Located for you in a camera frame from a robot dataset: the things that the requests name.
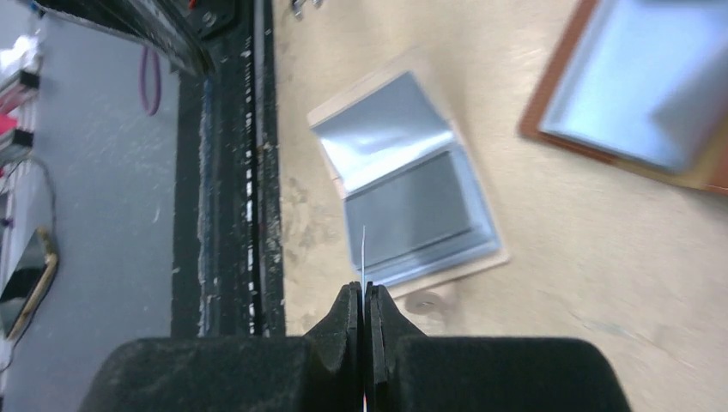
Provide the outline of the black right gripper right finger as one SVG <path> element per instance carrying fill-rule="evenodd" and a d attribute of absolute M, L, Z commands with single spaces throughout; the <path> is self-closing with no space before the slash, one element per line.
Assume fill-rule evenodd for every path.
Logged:
<path fill-rule="evenodd" d="M 614 369 L 569 337 L 428 336 L 388 290 L 363 299 L 369 411 L 629 411 Z"/>

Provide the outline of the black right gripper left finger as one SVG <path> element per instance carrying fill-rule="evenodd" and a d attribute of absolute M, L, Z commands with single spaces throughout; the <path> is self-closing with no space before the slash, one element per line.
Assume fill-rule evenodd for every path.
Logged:
<path fill-rule="evenodd" d="M 361 285 L 303 336 L 144 338 L 116 348 L 81 411 L 361 411 Z"/>

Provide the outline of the cream card holder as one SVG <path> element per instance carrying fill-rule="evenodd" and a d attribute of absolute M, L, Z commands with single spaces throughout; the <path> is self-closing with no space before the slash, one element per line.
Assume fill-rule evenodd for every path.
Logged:
<path fill-rule="evenodd" d="M 401 298 L 506 264 L 501 226 L 427 54 L 410 49 L 307 116 L 343 203 L 349 258 Z"/>

